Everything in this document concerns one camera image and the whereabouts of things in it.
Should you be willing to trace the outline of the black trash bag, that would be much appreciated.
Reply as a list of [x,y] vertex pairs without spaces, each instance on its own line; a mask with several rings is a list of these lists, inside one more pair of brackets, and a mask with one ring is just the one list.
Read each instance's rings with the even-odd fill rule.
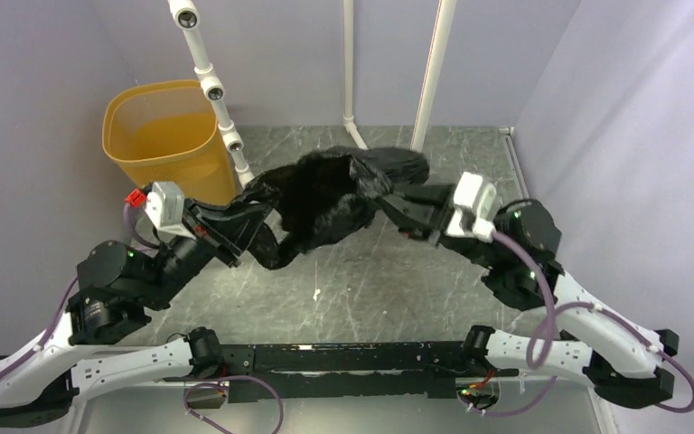
[[236,197],[238,203],[271,206],[286,234],[278,240],[262,225],[248,251],[264,269],[282,269],[301,254],[369,227],[377,198],[399,184],[423,184],[429,175],[427,158],[407,148],[332,146],[309,152],[258,175]]

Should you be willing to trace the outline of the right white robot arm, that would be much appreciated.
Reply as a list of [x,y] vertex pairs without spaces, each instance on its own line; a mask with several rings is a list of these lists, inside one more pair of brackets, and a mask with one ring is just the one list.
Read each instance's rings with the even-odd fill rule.
[[407,238],[483,268],[484,285],[505,306],[544,313],[528,337],[471,327],[460,375],[534,372],[581,383],[620,407],[670,407],[678,335],[639,326],[584,289],[557,261],[561,233],[540,201],[497,206],[492,184],[465,175],[455,185],[399,185],[379,206]]

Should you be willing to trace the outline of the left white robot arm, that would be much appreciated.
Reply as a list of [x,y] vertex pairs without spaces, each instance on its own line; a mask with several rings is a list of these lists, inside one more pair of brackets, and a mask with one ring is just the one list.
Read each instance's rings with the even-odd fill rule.
[[100,395],[160,379],[219,386],[246,381],[254,355],[226,349],[203,326],[131,353],[103,351],[148,326],[214,259],[235,267],[264,224],[261,203],[211,206],[188,199],[142,201],[171,239],[149,255],[118,241],[95,247],[77,267],[49,325],[14,354],[0,357],[0,428],[33,428],[63,418]]

